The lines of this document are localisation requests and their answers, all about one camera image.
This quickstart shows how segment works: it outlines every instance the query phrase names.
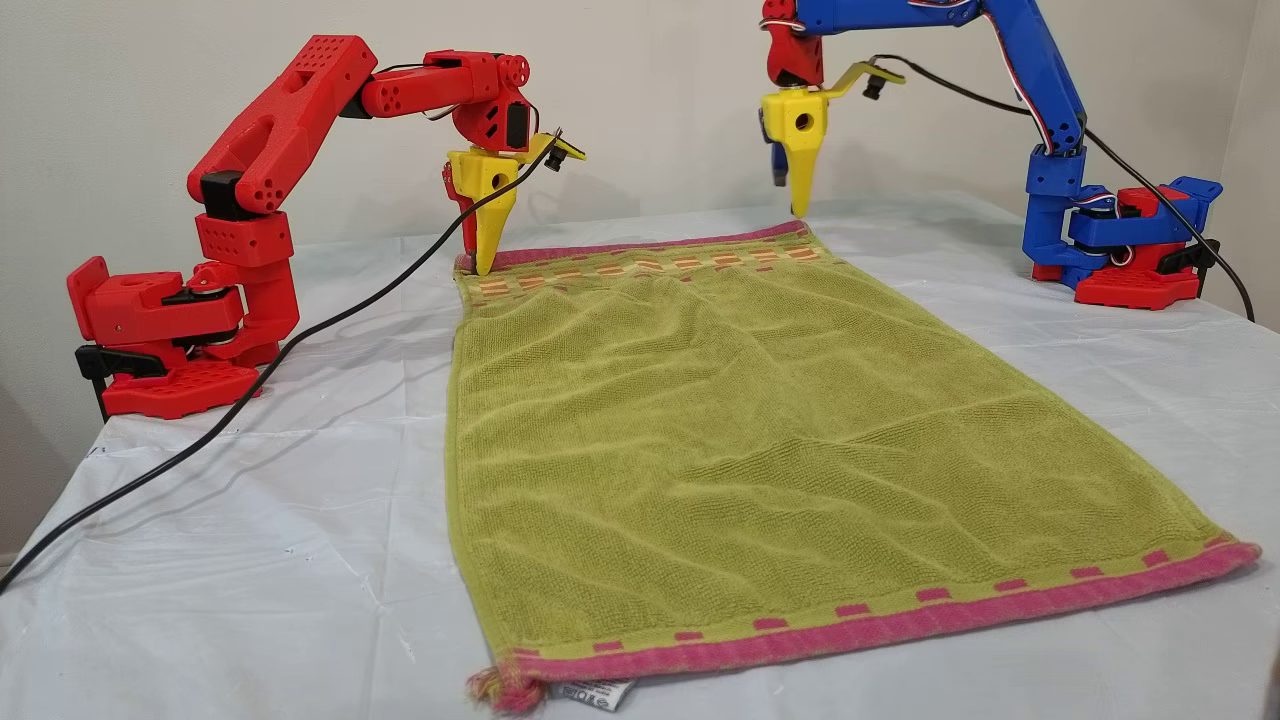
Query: towel edge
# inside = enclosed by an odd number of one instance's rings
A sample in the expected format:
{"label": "towel edge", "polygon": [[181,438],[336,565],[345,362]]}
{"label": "towel edge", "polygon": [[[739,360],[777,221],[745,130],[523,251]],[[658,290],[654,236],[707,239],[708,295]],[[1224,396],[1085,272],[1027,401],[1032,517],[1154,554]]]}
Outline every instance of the towel edge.
{"label": "towel edge", "polygon": [[1233,543],[1124,577],[1089,578],[1070,585],[970,602],[941,602],[893,615],[858,618],[817,628],[764,632],[745,639],[684,643],[575,660],[518,653],[506,660],[520,676],[543,682],[640,678],[773,665],[1134,600],[1221,578],[1254,564],[1261,555],[1262,548],[1257,544]]}

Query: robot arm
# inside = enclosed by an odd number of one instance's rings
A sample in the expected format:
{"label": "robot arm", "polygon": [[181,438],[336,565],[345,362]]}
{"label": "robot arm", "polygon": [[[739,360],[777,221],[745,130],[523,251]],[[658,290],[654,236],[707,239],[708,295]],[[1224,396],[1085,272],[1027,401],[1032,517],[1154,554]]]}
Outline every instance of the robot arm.
{"label": "robot arm", "polygon": [[[453,124],[472,143],[449,154],[444,173],[449,196],[463,209],[513,181],[536,156],[530,150],[553,142],[530,137],[536,110],[520,91],[529,81],[522,56],[445,50],[374,73],[376,63],[360,37],[314,36],[232,120],[187,176],[187,192],[205,206],[196,229],[209,261],[186,283],[179,273],[110,275],[101,258],[70,274],[81,334],[92,342],[77,351],[77,361],[104,418],[178,418],[234,402],[257,379],[253,368],[275,359],[298,323],[293,240],[280,206],[338,117],[452,108]],[[567,156],[585,159],[556,142],[553,169]],[[481,274],[515,195],[486,204],[463,227]]]}
{"label": "robot arm", "polygon": [[[1037,279],[1061,281],[1076,290],[1082,302],[1160,309],[1194,297],[1199,282],[1188,277],[1192,270],[1180,263],[1162,263],[1190,240],[1189,231],[1178,227],[1172,214],[1155,204],[1153,196],[1147,197],[1151,193],[1146,190],[1112,193],[1084,184],[1088,117],[1034,0],[767,0],[760,27],[773,37],[768,70],[781,90],[765,97],[762,120],[765,137],[785,149],[783,161],[774,147],[774,177],[785,177],[790,167],[792,210],[803,215],[808,208],[827,127],[827,101],[844,94],[820,88],[822,37],[852,29],[960,27],[979,17],[995,28],[1010,79],[1042,141],[1030,156],[1023,237]],[[864,94],[872,99],[886,81],[902,82],[874,63],[856,64],[850,72],[872,76]],[[1221,186],[1181,178],[1161,192],[1184,204],[1179,210],[1197,218],[1202,231]],[[1073,243],[1062,240],[1068,213]],[[1120,265],[1129,266],[1124,273],[1111,266],[1117,264],[1111,261],[1115,252],[1126,258]]]}

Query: white wall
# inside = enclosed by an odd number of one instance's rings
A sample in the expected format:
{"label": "white wall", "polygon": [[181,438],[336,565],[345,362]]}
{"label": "white wall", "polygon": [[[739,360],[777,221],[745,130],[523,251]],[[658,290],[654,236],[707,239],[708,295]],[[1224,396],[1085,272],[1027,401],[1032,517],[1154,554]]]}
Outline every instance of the white wall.
{"label": "white wall", "polygon": [[[1258,322],[1280,331],[1280,0],[1261,0],[1253,40],[1231,123],[1222,184],[1226,192],[1213,215],[1213,237],[1249,287]],[[1221,270],[1211,275],[1204,296],[1222,307],[1240,307],[1235,288]]]}
{"label": "white wall", "polygon": [[[1042,0],[1091,127],[1153,179],[1222,168],[1256,0]],[[134,0],[0,4],[0,553],[60,491],[99,420],[72,350],[68,272],[200,260],[184,178],[311,33],[361,35],[384,64],[442,47],[522,53],[529,97],[586,165],[540,174],[512,224],[773,202],[755,123],[759,0]],[[900,53],[1012,97],[992,32],[865,32],[828,41],[832,79]],[[1032,124],[923,79],[833,108],[817,197],[951,187],[1024,204]],[[421,234],[454,214],[461,147],[421,117],[339,122],[291,197],[300,243]],[[1096,154],[1092,182],[1125,184]],[[29,307],[38,310],[32,313]]]}

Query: white tablecloth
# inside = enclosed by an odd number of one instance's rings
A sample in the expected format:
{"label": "white tablecloth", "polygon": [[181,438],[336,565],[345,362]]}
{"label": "white tablecloth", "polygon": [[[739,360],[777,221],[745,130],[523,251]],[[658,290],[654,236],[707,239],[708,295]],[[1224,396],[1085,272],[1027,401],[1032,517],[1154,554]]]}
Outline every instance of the white tablecloth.
{"label": "white tablecloth", "polygon": [[[1076,305],[1028,279],[1016,218],[957,196],[827,206],[837,254],[1060,393],[1240,538],[1280,551],[1280,336],[1203,302]],[[513,231],[504,249],[650,242],[786,220],[695,213]],[[303,325],[428,238],[307,246]],[[63,538],[0,597],[5,720],[440,719],[488,665],[449,550],[445,386],[460,247],[301,346],[193,460]],[[90,392],[86,383],[84,392]],[[114,418],[37,530],[219,415]],[[722,675],[641,682],[623,716],[1256,717],[1280,642],[1271,561],[1097,611]],[[602,719],[567,700],[543,717]]]}

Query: black cable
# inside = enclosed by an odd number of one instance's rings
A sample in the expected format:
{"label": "black cable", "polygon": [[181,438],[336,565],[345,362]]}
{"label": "black cable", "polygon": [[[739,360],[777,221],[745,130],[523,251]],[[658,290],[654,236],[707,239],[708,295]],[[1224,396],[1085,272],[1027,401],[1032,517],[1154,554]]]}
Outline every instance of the black cable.
{"label": "black cable", "polygon": [[399,277],[397,277],[390,283],[388,283],[385,287],[383,287],[378,292],[370,295],[365,300],[357,302],[356,305],[352,305],[351,307],[348,307],[347,310],[343,310],[342,313],[338,313],[337,315],[334,315],[333,318],[329,318],[328,320],[324,320],[321,323],[311,325],[310,328],[307,328],[307,329],[302,331],[301,333],[298,333],[297,336],[294,336],[293,340],[291,340],[289,342],[287,342],[284,345],[284,347],[280,348],[280,354],[275,356],[275,360],[271,360],[271,364],[268,365],[266,369],[262,370],[261,374],[259,374],[257,380],[255,380],[253,384],[247,391],[244,391],[244,395],[242,395],[241,398],[236,401],[236,405],[232,405],[230,410],[228,410],[227,414],[223,415],[223,418],[220,420],[218,420],[216,423],[214,423],[212,428],[209,428],[209,432],[206,432],[205,434],[200,436],[195,442],[192,442],[191,445],[188,445],[187,447],[184,447],[183,450],[180,450],[177,455],[174,455],[169,460],[165,460],[164,462],[156,465],[151,470],[147,470],[142,475],[137,477],[136,479],[133,479],[128,484],[125,484],[125,486],[120,487],[119,489],[116,489],[116,491],[106,495],[105,497],[102,497],[101,500],[97,500],[96,502],[88,505],[87,507],[84,507],[79,512],[77,512],[77,514],[72,515],[70,518],[63,520],[56,528],[54,528],[47,534],[45,534],[45,537],[40,538],[40,541],[37,541],[36,544],[33,544],[31,547],[31,550],[28,550],[22,557],[19,557],[13,564],[13,568],[9,569],[9,571],[5,574],[5,577],[0,578],[0,594],[3,594],[5,592],[5,589],[9,587],[9,584],[13,583],[14,578],[17,578],[19,574],[22,574],[22,571],[26,570],[27,566],[31,565],[32,561],[35,561],[36,557],[40,556],[41,552],[44,552],[45,550],[47,550],[49,546],[51,546],[67,530],[69,530],[69,529],[74,528],[76,525],[81,524],[82,521],[84,521],[86,519],[88,519],[90,516],[92,516],[95,512],[99,512],[100,510],[108,507],[109,505],[111,505],[113,502],[120,500],[122,497],[132,493],[133,491],[141,488],[142,486],[150,483],[151,480],[154,480],[154,479],[159,478],[160,475],[168,473],[169,470],[177,468],[180,462],[183,462],[184,460],[187,460],[188,457],[191,457],[192,455],[195,455],[196,452],[198,452],[202,447],[205,447],[206,445],[209,445],[215,437],[218,437],[218,434],[220,432],[223,432],[224,429],[227,429],[227,425],[229,425],[230,421],[237,415],[239,415],[241,410],[243,410],[244,406],[248,405],[248,401],[253,398],[253,395],[259,389],[262,388],[262,386],[266,383],[268,378],[271,377],[271,373],[275,373],[275,369],[280,366],[280,363],[289,355],[289,352],[293,351],[294,347],[298,346],[298,343],[301,343],[302,341],[307,340],[308,337],[316,334],[320,331],[328,329],[328,328],[330,328],[330,327],[333,327],[333,325],[335,325],[335,324],[346,320],[347,318],[355,315],[356,313],[360,313],[361,310],[369,307],[374,302],[378,302],[379,300],[381,300],[383,297],[385,297],[387,293],[389,293],[390,291],[393,291],[397,287],[399,287],[401,283],[403,283],[404,281],[407,281],[410,278],[410,275],[412,275],[419,268],[422,266],[424,263],[426,263],[433,255],[435,255],[435,251],[439,250],[440,246],[444,245],[444,242],[449,240],[449,236],[452,236],[454,233],[454,231],[457,231],[458,227],[462,225],[463,222],[466,222],[467,218],[470,218],[472,214],[475,214],[476,210],[479,210],[480,208],[484,208],[489,202],[493,202],[498,197],[500,197],[500,196],[503,196],[503,195],[506,195],[506,193],[516,190],[516,187],[518,187],[522,182],[525,182],[526,179],[529,179],[529,176],[534,174],[534,172],[538,169],[538,167],[541,164],[541,161],[545,160],[547,156],[550,154],[550,151],[556,149],[556,145],[557,145],[557,141],[559,140],[559,136],[561,136],[561,131],[556,131],[554,140],[550,143],[548,143],[547,147],[544,147],[541,152],[538,154],[538,158],[535,158],[534,161],[529,164],[529,169],[525,170],[524,173],[521,173],[520,177],[517,177],[515,179],[515,182],[512,182],[511,184],[503,186],[500,190],[498,190],[493,195],[485,196],[483,200],[480,200],[475,205],[467,208],[467,210],[465,213],[462,213],[461,215],[458,215],[458,218],[456,220],[453,220],[453,223],[449,225],[449,228],[444,231],[444,234],[442,234],[440,238],[436,240],[435,243],[431,245],[431,247],[429,247],[426,250],[426,252],[424,252],[417,260],[415,260],[412,265],[410,265],[408,268],[406,268],[404,272],[399,274]]}
{"label": "black cable", "polygon": [[[942,87],[945,87],[945,88],[947,88],[947,90],[950,90],[952,92],[959,92],[960,95],[964,95],[965,97],[968,97],[970,100],[977,100],[978,102],[982,102],[983,105],[989,105],[992,108],[996,108],[996,109],[1000,109],[1000,110],[1005,110],[1006,113],[1016,113],[1019,115],[1030,115],[1032,114],[1030,110],[1028,110],[1027,108],[1019,108],[1018,105],[1010,105],[1007,102],[1001,102],[1000,100],[992,100],[991,97],[987,97],[984,95],[979,95],[979,94],[977,94],[977,92],[974,92],[974,91],[972,91],[972,90],[969,90],[966,87],[959,86],[959,85],[956,85],[956,83],[954,83],[954,82],[951,82],[951,81],[948,81],[946,78],[942,78],[942,77],[940,77],[940,76],[929,72],[923,65],[919,65],[919,64],[916,64],[916,63],[914,63],[911,60],[908,60],[906,58],[904,58],[901,55],[872,55],[872,59],[869,60],[869,63],[874,65],[876,60],[879,60],[879,59],[897,60],[900,63],[904,63],[904,64],[906,64],[906,67],[911,68],[913,70],[915,70],[916,73],[919,73],[920,76],[923,76],[925,79],[933,81],[933,82],[941,85]],[[1248,291],[1248,288],[1244,287],[1244,281],[1240,279],[1240,275],[1238,275],[1235,273],[1235,268],[1233,268],[1226,260],[1222,259],[1222,256],[1219,254],[1219,251],[1215,250],[1213,246],[1210,245],[1204,240],[1204,236],[1201,234],[1201,232],[1198,229],[1196,229],[1196,225],[1192,224],[1192,222],[1188,220],[1187,217],[1183,215],[1180,210],[1178,210],[1178,206],[1174,205],[1171,200],[1169,200],[1167,197],[1165,197],[1164,192],[1160,192],[1160,190],[1156,187],[1155,183],[1152,183],[1151,181],[1148,181],[1146,178],[1146,176],[1143,176],[1133,165],[1130,165],[1129,163],[1126,163],[1124,160],[1124,158],[1121,158],[1115,150],[1112,150],[1110,145],[1107,145],[1106,142],[1103,142],[1102,138],[1098,137],[1098,135],[1096,132],[1093,132],[1089,128],[1084,128],[1084,136],[1088,137],[1089,140],[1092,140],[1098,146],[1098,150],[1102,150],[1102,152],[1106,154],[1107,158],[1111,158],[1111,161],[1114,161],[1116,165],[1119,165],[1121,170],[1129,173],[1129,176],[1133,179],[1138,181],[1139,183],[1142,183],[1142,186],[1144,188],[1147,188],[1148,191],[1151,191],[1151,193],[1156,196],[1156,200],[1158,200],[1161,202],[1161,205],[1164,205],[1165,208],[1167,208],[1169,211],[1172,213],[1174,218],[1176,218],[1178,222],[1180,222],[1184,227],[1187,227],[1188,231],[1190,231],[1192,237],[1194,237],[1196,241],[1199,242],[1201,246],[1204,250],[1207,250],[1210,255],[1213,256],[1213,260],[1216,260],[1217,264],[1222,266],[1222,270],[1226,273],[1226,275],[1229,278],[1231,278],[1231,283],[1235,284],[1236,292],[1240,293],[1240,301],[1244,304],[1244,316],[1248,318],[1251,323],[1257,322],[1254,319],[1254,316],[1253,316],[1253,300],[1249,299],[1249,291]]]}
{"label": "black cable", "polygon": [[392,70],[403,70],[404,68],[425,68],[422,63],[401,63],[399,65],[387,65],[380,70],[374,70],[374,74],[389,73]]}

